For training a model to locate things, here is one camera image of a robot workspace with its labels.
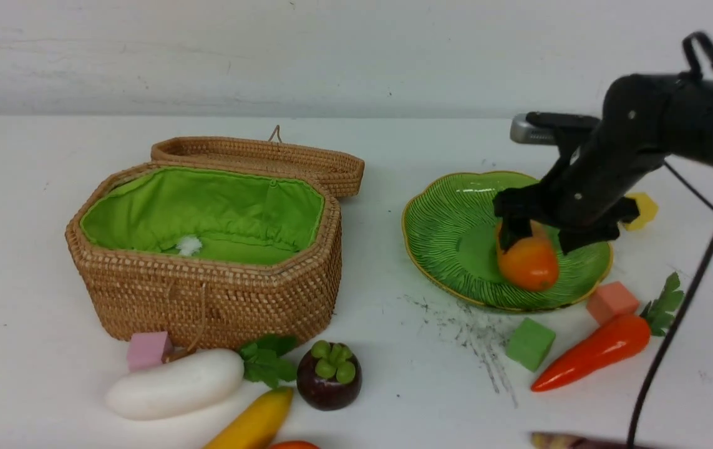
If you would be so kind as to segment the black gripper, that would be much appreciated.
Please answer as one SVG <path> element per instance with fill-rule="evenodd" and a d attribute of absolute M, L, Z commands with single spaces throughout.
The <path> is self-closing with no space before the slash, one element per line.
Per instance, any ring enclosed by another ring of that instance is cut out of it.
<path fill-rule="evenodd" d="M 507 253 L 523 239 L 546 238 L 546 228 L 534 221 L 543 208 L 548 224 L 560 229 L 565 255 L 618 239 L 619 225 L 639 217 L 636 201 L 622 196 L 657 163 L 659 128 L 674 82 L 673 76 L 655 74 L 615 80 L 605 94 L 598 127 L 543 196 L 539 186 L 507 188 L 494 196 L 498 249 Z"/>

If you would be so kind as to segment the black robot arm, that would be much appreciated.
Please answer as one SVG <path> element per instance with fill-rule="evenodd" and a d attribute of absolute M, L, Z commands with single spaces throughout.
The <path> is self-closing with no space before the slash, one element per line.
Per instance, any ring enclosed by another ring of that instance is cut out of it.
<path fill-rule="evenodd" d="M 530 112 L 516 117 L 543 133 L 519 143 L 553 145 L 559 157 L 539 182 L 494 198 L 498 249 L 533 235 L 532 222 L 558 230 L 562 252 L 619 238 L 619 226 L 643 216 L 630 188 L 668 156 L 713 167 L 713 41 L 703 31 L 682 43 L 688 68 L 677 74 L 629 74 L 608 88 L 601 118 Z"/>

